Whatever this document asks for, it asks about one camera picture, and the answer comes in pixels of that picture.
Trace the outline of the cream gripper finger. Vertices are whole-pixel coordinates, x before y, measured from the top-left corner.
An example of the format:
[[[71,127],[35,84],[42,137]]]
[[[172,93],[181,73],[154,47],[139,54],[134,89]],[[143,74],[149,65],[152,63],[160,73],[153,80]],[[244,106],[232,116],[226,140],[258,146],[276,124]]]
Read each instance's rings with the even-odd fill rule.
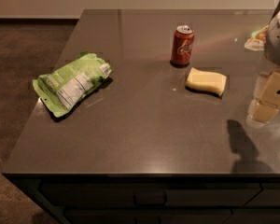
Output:
[[[262,73],[258,76],[253,100],[249,106],[249,118],[253,122],[267,124],[280,110],[280,72]]]

